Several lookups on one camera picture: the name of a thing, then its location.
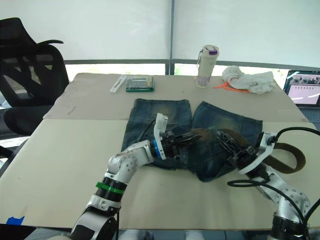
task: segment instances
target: green ring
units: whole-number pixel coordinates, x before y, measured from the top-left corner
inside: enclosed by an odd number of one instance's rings
[[[96,186],[97,188],[99,188],[99,189],[108,190],[108,191],[114,192],[114,193],[116,193],[116,194],[124,194],[124,192],[125,192],[125,191],[120,190],[120,189],[118,189],[118,188],[114,188],[114,187],[105,185],[103,182],[100,182],[100,181],[98,181],[95,186]]]

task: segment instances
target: laptop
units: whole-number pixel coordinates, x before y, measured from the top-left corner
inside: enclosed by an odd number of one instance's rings
[[[320,129],[320,71],[290,70],[283,90],[305,117]]]

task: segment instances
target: beige tabletop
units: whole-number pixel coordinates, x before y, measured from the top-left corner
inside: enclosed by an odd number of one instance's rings
[[[71,228],[95,193],[108,159],[121,149],[127,121],[45,119],[0,178],[0,223],[25,216],[23,225]],[[264,131],[311,123],[264,122]],[[291,131],[281,142],[299,147],[306,166],[281,174],[314,203],[319,197],[319,137]],[[287,164],[291,154],[274,153]],[[129,183],[121,209],[121,228],[270,229],[276,206],[255,188],[234,188],[227,181],[246,179],[233,171],[201,182],[187,170],[141,167]],[[320,212],[311,219],[320,227]]]
[[[249,118],[269,122],[308,122],[293,101],[278,86],[261,95],[213,88],[224,81],[211,77],[207,88],[198,88],[193,76],[154,76],[154,92],[125,92],[123,85],[116,94],[109,90],[117,74],[79,73],[66,87],[46,119],[128,120],[134,100],[182,100],[190,102],[192,114],[202,101]]]

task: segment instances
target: chair armrest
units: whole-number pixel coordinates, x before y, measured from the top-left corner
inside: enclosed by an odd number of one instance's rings
[[[38,44],[43,45],[43,44],[63,44],[63,43],[64,43],[63,41],[52,39],[52,40],[39,42]]]

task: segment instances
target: white bottle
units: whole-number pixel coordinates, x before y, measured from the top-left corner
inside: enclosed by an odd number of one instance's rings
[[[214,45],[205,45],[198,57],[198,76],[195,78],[195,85],[199,88],[206,88],[209,84],[212,71],[219,56],[219,48]]]

